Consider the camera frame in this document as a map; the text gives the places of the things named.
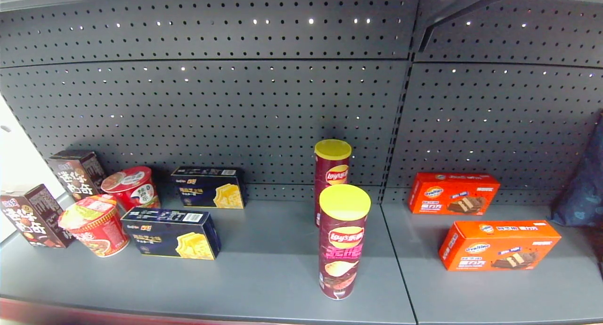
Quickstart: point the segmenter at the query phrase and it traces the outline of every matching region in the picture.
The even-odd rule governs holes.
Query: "red cylindrical can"
[[[124,169],[108,176],[101,189],[117,198],[126,211],[132,207],[159,209],[161,203],[153,184],[151,169],[145,166]]]
[[[359,187],[327,187],[319,197],[318,278],[323,293],[344,299],[354,288],[371,198]]]
[[[101,258],[120,252],[130,241],[121,227],[117,201],[107,194],[88,196],[67,207],[58,225]]]
[[[318,197],[326,187],[347,183],[351,146],[342,140],[321,140],[314,146],[316,171],[314,172],[314,223],[320,225]]]

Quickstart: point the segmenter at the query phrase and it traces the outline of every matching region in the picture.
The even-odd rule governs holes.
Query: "orange ovaltine box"
[[[413,213],[483,215],[499,182],[485,173],[416,174],[408,206]]]
[[[545,220],[455,221],[439,254],[448,271],[533,269],[561,238]]]

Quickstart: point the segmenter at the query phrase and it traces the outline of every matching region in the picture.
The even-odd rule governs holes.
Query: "yellow lid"
[[[314,153],[326,160],[343,160],[351,155],[351,146],[342,140],[321,140],[314,146]]]
[[[333,219],[352,221],[364,218],[371,209],[371,198],[362,188],[338,184],[325,188],[318,199],[320,208]]]

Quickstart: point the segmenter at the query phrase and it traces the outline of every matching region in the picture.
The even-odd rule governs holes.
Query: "dark blue snack box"
[[[243,170],[180,166],[171,176],[184,206],[243,209]]]
[[[134,207],[121,222],[142,254],[214,260],[220,252],[209,212]]]

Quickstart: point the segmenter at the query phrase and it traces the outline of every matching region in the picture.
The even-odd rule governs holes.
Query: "noodle cup lid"
[[[64,230],[76,230],[112,213],[116,207],[117,201],[112,195],[88,196],[67,207],[58,217],[58,226]]]
[[[101,189],[107,193],[117,193],[136,188],[151,178],[151,169],[146,166],[136,166],[109,175],[101,184]]]
[[[333,219],[353,221],[364,218],[371,209],[371,198],[362,188],[338,184],[325,188],[318,198],[320,208]]]
[[[337,139],[321,140],[314,146],[314,153],[326,160],[344,160],[351,155],[351,146]]]

